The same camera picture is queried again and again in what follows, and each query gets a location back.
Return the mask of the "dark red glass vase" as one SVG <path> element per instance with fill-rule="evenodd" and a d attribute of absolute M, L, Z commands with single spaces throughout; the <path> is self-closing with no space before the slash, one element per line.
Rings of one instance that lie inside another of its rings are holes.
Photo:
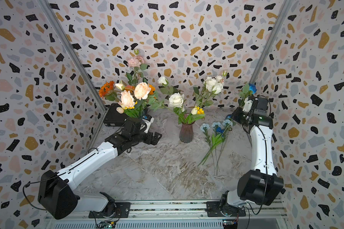
<path fill-rule="evenodd" d="M 193 124 L 182 124 L 179 138 L 183 143 L 190 143 L 194 139 L 193 127 Z"/>

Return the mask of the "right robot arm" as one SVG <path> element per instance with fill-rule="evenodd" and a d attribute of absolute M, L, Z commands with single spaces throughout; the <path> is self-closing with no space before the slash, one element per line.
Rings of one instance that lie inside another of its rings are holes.
<path fill-rule="evenodd" d="M 251 169 L 238 182 L 237 189 L 222 195 L 219 210 L 224 216 L 239 215 L 246 205 L 269 206 L 283 189 L 284 181 L 277 176 L 273 163 L 273 120 L 268 115 L 270 101 L 264 96 L 250 96 L 244 107 L 232 114 L 234 121 L 248 128 L 252 144 Z"/>

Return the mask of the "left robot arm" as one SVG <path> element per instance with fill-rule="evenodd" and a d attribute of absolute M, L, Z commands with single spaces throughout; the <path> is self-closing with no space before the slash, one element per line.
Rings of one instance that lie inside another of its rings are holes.
<path fill-rule="evenodd" d="M 73 212 L 89 211 L 101 218 L 116 215 L 114 198 L 105 192 L 96 196 L 76 195 L 79 184 L 94 171 L 125 151 L 130 152 L 139 143 L 157 145 L 162 135 L 150 132 L 154 118 L 128 118 L 118 131 L 107 137 L 98 147 L 77 162 L 57 171 L 51 170 L 41 176 L 38 202 L 55 219 L 63 219 Z"/>

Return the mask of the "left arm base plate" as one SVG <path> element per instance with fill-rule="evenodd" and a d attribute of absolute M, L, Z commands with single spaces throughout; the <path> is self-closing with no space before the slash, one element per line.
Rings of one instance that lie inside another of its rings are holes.
<path fill-rule="evenodd" d="M 116 202 L 108 204 L 101 212 L 90 211 L 90 219 L 111 220 L 128 218 L 131 209 L 130 202 Z"/>

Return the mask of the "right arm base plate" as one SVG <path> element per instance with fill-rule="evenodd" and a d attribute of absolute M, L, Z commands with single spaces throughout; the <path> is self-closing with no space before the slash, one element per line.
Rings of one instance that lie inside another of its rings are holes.
<path fill-rule="evenodd" d="M 228 204 L 222 204 L 220 201 L 208 201 L 206 203 L 206 212 L 208 217 L 245 217 L 246 212 L 242 208 L 233 207 Z"/>

